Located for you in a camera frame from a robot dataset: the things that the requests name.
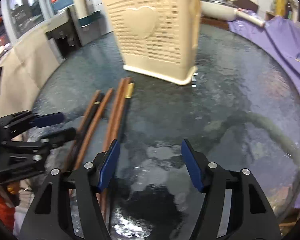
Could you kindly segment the black chopstick gold tip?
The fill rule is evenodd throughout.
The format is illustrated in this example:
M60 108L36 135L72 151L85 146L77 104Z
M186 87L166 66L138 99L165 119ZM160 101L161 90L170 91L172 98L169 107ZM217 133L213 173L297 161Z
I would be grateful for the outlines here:
M128 102L132 96L134 83L130 77L125 78L125 87L118 105L118 109L115 115L115 122L111 133L112 141L114 139L119 142L122 140L123 132L126 124L126 116L128 111Z

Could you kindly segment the white water dispenser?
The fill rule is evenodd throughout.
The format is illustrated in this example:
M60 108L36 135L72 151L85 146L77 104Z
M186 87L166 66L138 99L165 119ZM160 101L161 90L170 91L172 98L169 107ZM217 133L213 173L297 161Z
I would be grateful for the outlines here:
M71 8L72 6L65 8L43 24L44 33L59 64L82 46Z

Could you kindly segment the paper cup holder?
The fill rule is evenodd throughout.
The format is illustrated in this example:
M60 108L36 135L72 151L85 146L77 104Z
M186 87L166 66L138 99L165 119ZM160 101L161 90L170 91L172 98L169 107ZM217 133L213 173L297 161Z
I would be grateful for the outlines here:
M79 27L83 31L87 31L91 24L101 19L101 11L95 10L92 0L73 0L73 3Z

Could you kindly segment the cream plastic utensil holder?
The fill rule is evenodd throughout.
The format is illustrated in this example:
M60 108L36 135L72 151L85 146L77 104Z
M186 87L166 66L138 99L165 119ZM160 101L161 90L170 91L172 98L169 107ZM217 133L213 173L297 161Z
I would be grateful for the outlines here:
M177 85L197 71L200 0L102 0L123 68Z

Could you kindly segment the purple floral cloth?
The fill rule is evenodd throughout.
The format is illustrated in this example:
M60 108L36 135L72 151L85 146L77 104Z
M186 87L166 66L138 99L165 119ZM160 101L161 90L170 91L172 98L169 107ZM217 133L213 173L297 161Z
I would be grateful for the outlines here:
M300 26L280 16L274 17L259 27L246 20L228 23L231 32L255 45L244 57L251 78L247 84L256 91L252 97L266 112L264 123L269 130L285 142L286 156L300 168L297 150L300 143ZM300 209L300 182L293 206Z

